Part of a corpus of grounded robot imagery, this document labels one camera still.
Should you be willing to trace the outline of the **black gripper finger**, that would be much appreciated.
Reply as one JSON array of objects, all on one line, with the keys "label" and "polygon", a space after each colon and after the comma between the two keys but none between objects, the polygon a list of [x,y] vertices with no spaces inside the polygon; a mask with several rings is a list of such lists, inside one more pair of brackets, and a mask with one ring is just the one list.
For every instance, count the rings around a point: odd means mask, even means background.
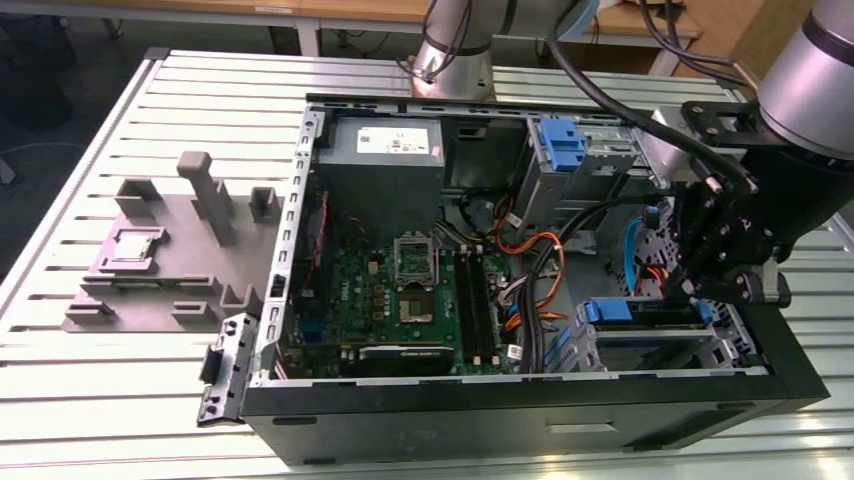
[{"label": "black gripper finger", "polygon": [[729,277],[705,276],[693,281],[693,296],[732,305],[789,306],[792,290],[781,272],[740,271]]},{"label": "black gripper finger", "polygon": [[670,220],[677,252],[666,286],[668,298],[685,296],[682,285],[698,276],[706,256],[704,238],[716,209],[717,194],[705,182],[694,182],[678,189]]}]

